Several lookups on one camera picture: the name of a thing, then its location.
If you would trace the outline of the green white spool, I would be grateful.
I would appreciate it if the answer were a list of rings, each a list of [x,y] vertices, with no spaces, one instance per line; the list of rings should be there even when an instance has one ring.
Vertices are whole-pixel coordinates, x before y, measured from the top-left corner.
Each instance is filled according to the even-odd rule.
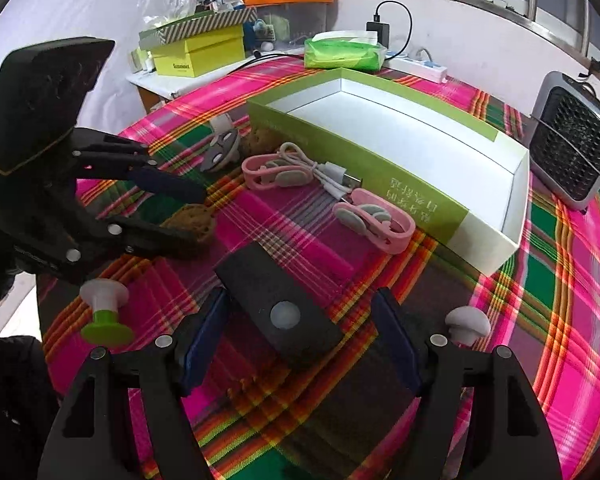
[[[119,308],[129,300],[129,291],[121,283],[94,278],[80,288],[80,298],[92,309],[92,320],[81,330],[89,344],[118,348],[129,344],[134,333],[119,321]]]

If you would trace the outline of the brown walnut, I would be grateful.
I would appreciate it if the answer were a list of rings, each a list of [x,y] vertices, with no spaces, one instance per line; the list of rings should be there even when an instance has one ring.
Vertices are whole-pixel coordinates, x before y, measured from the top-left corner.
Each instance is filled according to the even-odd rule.
[[[265,127],[252,128],[239,141],[238,150],[242,157],[271,154],[277,151],[283,137],[275,130]]]
[[[162,226],[193,235],[198,243],[209,243],[214,234],[215,218],[206,206],[190,204],[172,214]]]

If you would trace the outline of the white mushroom knob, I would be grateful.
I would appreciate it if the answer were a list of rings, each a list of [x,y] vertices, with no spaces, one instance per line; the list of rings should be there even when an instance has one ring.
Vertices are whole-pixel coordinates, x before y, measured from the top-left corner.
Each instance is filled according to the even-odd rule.
[[[454,344],[471,347],[478,339],[491,333],[491,323],[488,317],[475,307],[458,307],[445,317],[450,339]]]

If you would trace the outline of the black round disc gadget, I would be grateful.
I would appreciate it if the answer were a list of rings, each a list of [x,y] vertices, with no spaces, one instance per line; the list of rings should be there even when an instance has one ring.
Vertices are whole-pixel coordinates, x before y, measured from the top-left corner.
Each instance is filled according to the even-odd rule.
[[[201,172],[215,172],[224,168],[230,162],[239,159],[239,134],[235,129],[223,133],[215,133],[204,159],[199,166]]]

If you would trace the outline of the pink cable clip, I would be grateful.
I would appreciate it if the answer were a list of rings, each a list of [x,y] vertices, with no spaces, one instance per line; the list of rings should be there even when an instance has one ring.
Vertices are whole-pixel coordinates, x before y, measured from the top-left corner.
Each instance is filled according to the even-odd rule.
[[[296,188],[310,184],[311,170],[287,162],[277,154],[254,155],[242,162],[242,174],[246,185],[253,191],[266,191],[272,188]]]
[[[404,252],[416,230],[406,211],[365,188],[353,190],[332,207],[332,213],[343,226],[389,255]]]

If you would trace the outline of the black rectangular device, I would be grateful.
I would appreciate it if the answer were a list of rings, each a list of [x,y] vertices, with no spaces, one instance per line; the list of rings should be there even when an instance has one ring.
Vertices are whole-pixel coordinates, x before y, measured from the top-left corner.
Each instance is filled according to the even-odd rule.
[[[252,242],[232,252],[214,272],[288,363],[311,362],[340,343],[338,326],[260,244]]]

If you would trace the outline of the yellow shoe box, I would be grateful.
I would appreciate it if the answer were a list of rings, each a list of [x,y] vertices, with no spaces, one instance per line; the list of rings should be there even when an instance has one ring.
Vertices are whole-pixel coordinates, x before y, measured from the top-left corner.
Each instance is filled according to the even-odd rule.
[[[151,50],[162,76],[199,77],[245,59],[244,28],[235,25],[165,44]]]

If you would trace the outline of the striped box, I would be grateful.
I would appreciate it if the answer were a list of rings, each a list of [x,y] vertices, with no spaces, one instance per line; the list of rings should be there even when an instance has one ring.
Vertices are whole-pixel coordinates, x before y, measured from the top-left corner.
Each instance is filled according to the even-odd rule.
[[[138,34],[138,46],[142,50],[151,50],[189,37],[212,32],[212,30],[254,22],[257,18],[257,9],[254,6],[245,6],[241,9],[222,12],[198,13],[168,24],[143,30]]]

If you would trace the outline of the clear plastic storage bin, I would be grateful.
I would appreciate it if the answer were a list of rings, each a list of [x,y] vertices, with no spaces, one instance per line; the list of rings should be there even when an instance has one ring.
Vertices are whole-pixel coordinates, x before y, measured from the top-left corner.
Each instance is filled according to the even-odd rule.
[[[257,38],[275,50],[301,48],[307,39],[327,30],[327,3],[283,3],[257,6]]]

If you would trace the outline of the green white cardboard box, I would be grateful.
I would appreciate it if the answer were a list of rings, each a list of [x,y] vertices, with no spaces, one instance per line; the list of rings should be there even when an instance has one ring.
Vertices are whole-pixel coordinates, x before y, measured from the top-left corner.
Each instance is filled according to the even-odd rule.
[[[464,110],[343,68],[266,90],[248,110],[254,128],[346,168],[481,273],[493,274],[519,248],[529,152]]]

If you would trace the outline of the green tissue pack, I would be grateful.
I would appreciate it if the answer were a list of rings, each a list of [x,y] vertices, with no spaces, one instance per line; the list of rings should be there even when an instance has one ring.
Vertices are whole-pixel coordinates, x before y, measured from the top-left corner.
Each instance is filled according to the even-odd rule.
[[[334,30],[320,32],[304,42],[306,68],[348,68],[377,72],[385,62],[388,49],[378,40],[377,32]]]

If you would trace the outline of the grey mini heater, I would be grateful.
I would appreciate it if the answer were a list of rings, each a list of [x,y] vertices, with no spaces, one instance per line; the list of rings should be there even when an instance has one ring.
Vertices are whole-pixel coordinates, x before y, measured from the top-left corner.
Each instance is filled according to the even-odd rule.
[[[524,136],[531,170],[565,205],[584,211],[600,190],[600,100],[561,72],[542,81]]]

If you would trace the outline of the white power strip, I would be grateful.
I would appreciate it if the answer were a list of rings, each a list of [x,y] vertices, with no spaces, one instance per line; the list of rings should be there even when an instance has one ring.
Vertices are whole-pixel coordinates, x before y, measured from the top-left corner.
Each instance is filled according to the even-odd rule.
[[[397,56],[391,60],[385,60],[385,68],[397,70],[401,73],[406,73],[422,79],[426,79],[436,84],[443,84],[448,78],[448,69],[435,62],[428,60],[416,60],[408,56]]]

